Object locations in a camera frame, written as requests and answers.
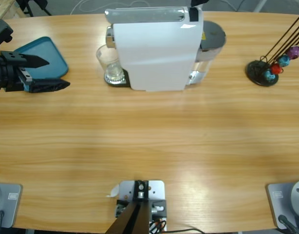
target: coffee machine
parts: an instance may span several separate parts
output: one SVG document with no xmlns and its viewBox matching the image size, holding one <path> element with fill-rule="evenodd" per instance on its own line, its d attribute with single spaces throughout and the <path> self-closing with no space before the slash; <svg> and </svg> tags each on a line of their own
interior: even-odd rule
<svg viewBox="0 0 299 234">
<path fill-rule="evenodd" d="M 118 52 L 123 76 L 112 86 L 173 91 L 199 83 L 225 44 L 216 23 L 204 21 L 202 3 L 191 7 L 107 9 L 106 45 Z"/>
</svg>

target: wire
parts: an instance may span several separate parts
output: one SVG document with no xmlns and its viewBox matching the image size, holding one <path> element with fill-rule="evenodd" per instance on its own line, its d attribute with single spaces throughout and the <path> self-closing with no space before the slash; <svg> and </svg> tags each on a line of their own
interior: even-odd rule
<svg viewBox="0 0 299 234">
<path fill-rule="evenodd" d="M 229 5 L 234 11 L 237 11 L 237 9 L 235 8 L 235 6 L 233 6 L 231 3 L 229 3 L 229 1 L 227 0 L 220 0 L 221 2 L 225 2 L 227 5 Z"/>
<path fill-rule="evenodd" d="M 189 231 L 198 231 L 201 234 L 205 234 L 202 230 L 199 230 L 197 228 L 189 228 L 189 229 L 175 230 L 175 231 L 162 231 L 162 232 L 158 232 L 157 234 L 164 234 L 164 233 L 183 233 L 183 232 L 189 232 Z"/>
<path fill-rule="evenodd" d="M 82 9 L 81 6 L 82 6 L 83 4 L 85 4 L 86 2 L 89 2 L 89 1 L 93 1 L 93 0 L 81 0 L 81 1 L 79 1 L 79 3 L 77 3 L 76 6 L 75 6 L 75 7 L 72 9 L 72 11 L 70 12 L 70 15 L 73 14 L 73 12 L 75 11 L 75 9 L 76 9 L 78 6 L 79 6 L 79 10 L 80 10 L 81 12 L 83 12 L 83 13 L 94 12 L 94 11 L 97 11 L 97 10 L 99 10 L 99 9 L 103 9 L 103 8 L 108 7 L 108 6 L 110 6 L 110 5 L 113 5 L 113 4 L 120 4 L 120 5 L 122 5 L 122 6 L 132 7 L 135 3 L 137 3 L 137 2 L 142 2 L 142 3 L 146 4 L 147 7 L 150 7 L 150 4 L 149 4 L 147 1 L 145 1 L 145 0 L 136 0 L 136 1 L 131 2 L 130 4 L 125 4 L 125 3 L 122 3 L 122 2 L 111 2 L 111 3 L 108 3 L 108 4 L 104 5 L 104 6 L 100 6 L 100 7 L 96 8 L 96 9 L 92 9 L 92 10 L 84 10 L 84 9 Z"/>
<path fill-rule="evenodd" d="M 242 0 L 241 3 L 239 4 L 239 6 L 237 7 L 236 11 L 239 11 L 239 9 L 241 8 L 242 4 L 244 3 L 245 0 Z"/>
<path fill-rule="evenodd" d="M 149 230 L 149 232 L 151 234 L 157 234 L 158 232 L 162 232 L 164 230 L 164 228 L 166 226 L 166 221 L 162 220 L 162 219 L 155 220 L 155 221 L 150 223 L 149 227 L 151 227 L 153 224 L 155 224 L 155 226 L 153 228 L 151 228 Z"/>
</svg>

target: label sticker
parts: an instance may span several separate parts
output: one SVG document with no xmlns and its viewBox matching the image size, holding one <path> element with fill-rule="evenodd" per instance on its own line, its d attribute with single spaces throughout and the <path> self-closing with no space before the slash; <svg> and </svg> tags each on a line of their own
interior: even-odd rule
<svg viewBox="0 0 299 234">
<path fill-rule="evenodd" d="M 273 192 L 273 198 L 283 198 L 284 196 L 282 195 L 281 191 L 275 191 Z"/>
<path fill-rule="evenodd" d="M 8 200 L 17 200 L 19 194 L 16 193 L 9 193 Z"/>
</svg>

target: wood grain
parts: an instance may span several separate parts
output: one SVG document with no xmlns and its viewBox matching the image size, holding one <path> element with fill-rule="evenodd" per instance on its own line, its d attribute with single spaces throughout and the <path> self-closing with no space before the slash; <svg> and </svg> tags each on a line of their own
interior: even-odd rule
<svg viewBox="0 0 299 234">
<path fill-rule="evenodd" d="M 166 184 L 168 228 L 274 228 L 265 186 L 299 180 L 299 59 L 273 87 L 247 79 L 297 16 L 206 12 L 227 43 L 205 80 L 182 92 L 108 86 L 95 52 L 103 15 L 11 19 L 14 50 L 49 36 L 71 86 L 0 92 L 0 182 L 23 185 L 16 227 L 105 232 L 121 180 Z"/>
<path fill-rule="evenodd" d="M 0 19 L 9 11 L 15 0 L 3 0 L 0 3 Z"/>
</svg>

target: blue plastic tray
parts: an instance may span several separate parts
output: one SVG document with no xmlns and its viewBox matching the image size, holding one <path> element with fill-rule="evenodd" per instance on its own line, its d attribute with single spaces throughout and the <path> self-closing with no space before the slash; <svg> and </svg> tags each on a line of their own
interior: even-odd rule
<svg viewBox="0 0 299 234">
<path fill-rule="evenodd" d="M 26 68 L 34 79 L 57 78 L 60 79 L 68 72 L 68 65 L 63 56 L 49 37 L 38 38 L 18 49 L 21 54 L 37 55 L 50 64 L 39 68 Z"/>
</svg>

